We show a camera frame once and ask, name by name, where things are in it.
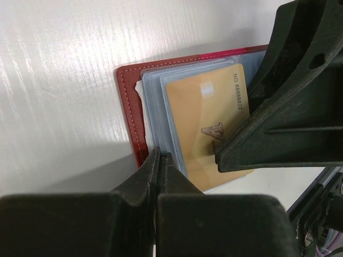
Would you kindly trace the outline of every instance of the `brown leather cover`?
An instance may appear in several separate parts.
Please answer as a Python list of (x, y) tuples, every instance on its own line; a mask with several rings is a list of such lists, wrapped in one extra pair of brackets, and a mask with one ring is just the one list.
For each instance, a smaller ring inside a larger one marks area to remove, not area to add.
[(141, 71), (143, 69), (170, 66), (188, 62), (206, 61), (209, 59), (221, 58), (230, 55), (263, 51), (266, 50), (266, 48), (267, 46), (240, 48), (210, 54), (192, 55), (119, 67), (115, 72), (115, 77), (117, 78), (133, 151), (135, 153), (138, 166), (140, 167), (148, 156), (148, 148), (145, 142), (143, 110), (141, 106), (141, 100), (135, 90), (136, 83), (141, 80)]

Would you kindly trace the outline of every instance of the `white stitching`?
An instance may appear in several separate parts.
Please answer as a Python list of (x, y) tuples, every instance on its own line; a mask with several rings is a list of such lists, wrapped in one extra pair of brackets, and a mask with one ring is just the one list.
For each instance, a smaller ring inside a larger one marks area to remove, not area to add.
[[(230, 55), (245, 54), (248, 51), (250, 52), (250, 51), (253, 51), (253, 50), (256, 50), (256, 49), (258, 49), (258, 48), (257, 47), (251, 47), (251, 48), (249, 48), (249, 50), (230, 52)], [(184, 60), (184, 61), (175, 61), (175, 62), (170, 62), (170, 63), (162, 63), (162, 64), (159, 64), (159, 65), (144, 66), (144, 67), (138, 67), (138, 68), (122, 71), (121, 77), (122, 77), (122, 81), (123, 81), (123, 87), (124, 87), (124, 91), (125, 91), (126, 100), (128, 102), (128, 106), (129, 106), (129, 112), (130, 112), (131, 121), (132, 121), (132, 124), (133, 124), (133, 130), (134, 130), (135, 135), (136, 135), (136, 141), (137, 141), (137, 145), (138, 145), (138, 149), (139, 149), (139, 155), (140, 155), (140, 161), (141, 162), (143, 162), (143, 156), (141, 154), (141, 149), (140, 149), (140, 145), (139, 145), (139, 141), (138, 141), (138, 135), (137, 135), (137, 131), (136, 131), (136, 125), (135, 125), (135, 121), (133, 120), (133, 115), (132, 115), (132, 112), (131, 112), (131, 106), (130, 106), (130, 101), (129, 101), (128, 93), (126, 91), (126, 86), (125, 86), (125, 82), (124, 82), (124, 72), (126, 72), (126, 71), (134, 71), (134, 70), (141, 70), (141, 69), (150, 68), (150, 67), (159, 67), (159, 66), (168, 65), (168, 64), (174, 64), (174, 63), (191, 62), (191, 61), (196, 61), (196, 60), (199, 60), (199, 59), (209, 59), (209, 58), (215, 58), (215, 57), (221, 57), (221, 56), (228, 56), (228, 54), (213, 55), (213, 56), (195, 58), (195, 59)]]

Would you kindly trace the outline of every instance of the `black cable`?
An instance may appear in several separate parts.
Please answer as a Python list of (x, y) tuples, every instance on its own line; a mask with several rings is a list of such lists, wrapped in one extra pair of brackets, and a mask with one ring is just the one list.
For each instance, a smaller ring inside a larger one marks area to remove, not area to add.
[(339, 253), (343, 253), (343, 247), (337, 248), (336, 250), (332, 251), (328, 255), (325, 255), (325, 257), (333, 257), (333, 256), (335, 256), (336, 254), (339, 254)]

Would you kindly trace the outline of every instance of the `gold card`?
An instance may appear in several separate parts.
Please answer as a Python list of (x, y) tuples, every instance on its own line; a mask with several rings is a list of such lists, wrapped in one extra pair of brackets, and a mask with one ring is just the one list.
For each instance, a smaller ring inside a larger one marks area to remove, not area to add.
[(167, 95), (189, 180), (200, 190), (220, 186), (252, 170), (220, 173), (214, 150), (249, 117), (241, 64), (171, 82)]

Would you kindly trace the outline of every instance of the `white table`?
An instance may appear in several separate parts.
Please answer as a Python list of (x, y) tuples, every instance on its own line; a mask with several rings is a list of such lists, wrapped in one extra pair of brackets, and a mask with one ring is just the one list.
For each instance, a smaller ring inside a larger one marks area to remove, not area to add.
[[(1, 0), (0, 195), (121, 183), (136, 162), (114, 69), (266, 44), (285, 2)], [(321, 170), (259, 170), (218, 192), (289, 207)]]

